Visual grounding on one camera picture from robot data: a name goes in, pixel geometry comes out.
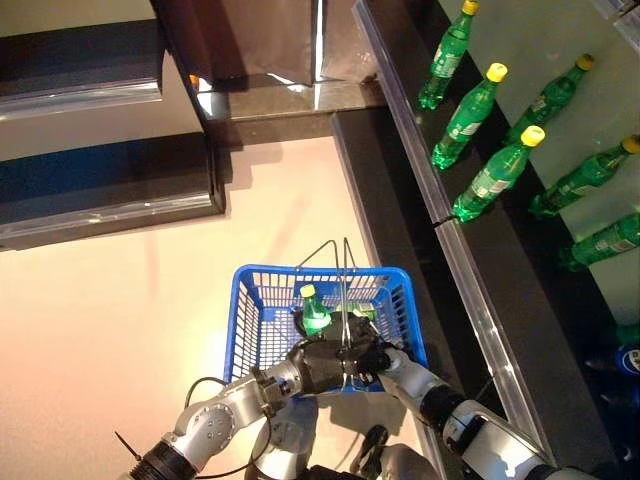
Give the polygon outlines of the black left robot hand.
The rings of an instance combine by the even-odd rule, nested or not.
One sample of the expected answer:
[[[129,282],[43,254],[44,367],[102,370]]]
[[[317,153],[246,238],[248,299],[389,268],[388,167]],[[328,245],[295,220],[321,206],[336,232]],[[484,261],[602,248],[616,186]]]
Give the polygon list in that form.
[[[300,393],[320,395],[357,391],[337,358],[336,341],[306,339],[294,346],[286,359],[297,371]]]

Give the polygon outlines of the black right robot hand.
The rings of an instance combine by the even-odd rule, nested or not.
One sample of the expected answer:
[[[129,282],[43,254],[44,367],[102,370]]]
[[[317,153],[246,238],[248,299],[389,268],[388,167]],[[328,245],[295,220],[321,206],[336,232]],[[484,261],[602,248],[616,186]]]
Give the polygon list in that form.
[[[349,312],[347,324],[343,325],[342,313],[334,312],[323,335],[337,342],[337,358],[356,388],[373,385],[379,380],[379,374],[391,367],[386,349],[392,345],[382,338],[368,317]]]

